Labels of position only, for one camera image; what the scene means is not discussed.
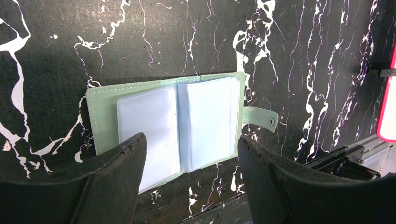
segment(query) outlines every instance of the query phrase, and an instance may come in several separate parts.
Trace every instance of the green leather cover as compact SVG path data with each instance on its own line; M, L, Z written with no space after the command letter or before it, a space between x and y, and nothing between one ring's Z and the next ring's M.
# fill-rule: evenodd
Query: green leather cover
M118 145L118 123L117 123L117 100L131 93L156 88L158 86L187 82L205 81L222 77L237 77L240 81L239 109L237 137L241 135L242 124L255 124L267 128L274 132L278 122L278 115L275 112L257 107L244 107L245 79L243 72L222 73L215 75L202 75L193 77L180 77L166 80L156 80L140 83L128 83L119 85L102 86L88 89L86 93L88 111L90 114L93 139L95 142L96 154L104 153ZM237 141L235 141L235 153L228 160L237 156Z

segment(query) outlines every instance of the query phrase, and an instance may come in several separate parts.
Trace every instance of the wallet strap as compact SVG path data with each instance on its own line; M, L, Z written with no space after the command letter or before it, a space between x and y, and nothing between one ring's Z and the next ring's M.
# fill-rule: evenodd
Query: wallet strap
M275 132L278 120L279 115L276 112L254 106L243 107L243 124L258 125Z

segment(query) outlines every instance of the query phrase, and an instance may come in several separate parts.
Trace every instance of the open card holder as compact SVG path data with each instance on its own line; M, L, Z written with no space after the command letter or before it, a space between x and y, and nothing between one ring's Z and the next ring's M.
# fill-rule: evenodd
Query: open card holder
M274 132L278 114L244 107L243 72L91 88L93 139L101 154L136 133L147 139L139 193L237 156L242 124Z

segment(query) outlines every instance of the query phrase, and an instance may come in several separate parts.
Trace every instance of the wallet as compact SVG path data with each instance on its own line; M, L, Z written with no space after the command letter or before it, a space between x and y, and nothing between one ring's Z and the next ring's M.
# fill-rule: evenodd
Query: wallet
M143 132L147 157L139 193L237 156L243 124L275 131L278 114L244 107L243 72L90 88L97 154Z

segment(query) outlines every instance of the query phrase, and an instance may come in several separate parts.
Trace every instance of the marble table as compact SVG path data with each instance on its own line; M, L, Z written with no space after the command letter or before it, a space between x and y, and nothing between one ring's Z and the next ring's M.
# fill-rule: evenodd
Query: marble table
M243 132L298 163L375 134L395 38L391 0L2 0L0 177L95 156L85 92L244 71L246 105L280 115ZM238 160L139 196L135 223L177 223L244 193Z

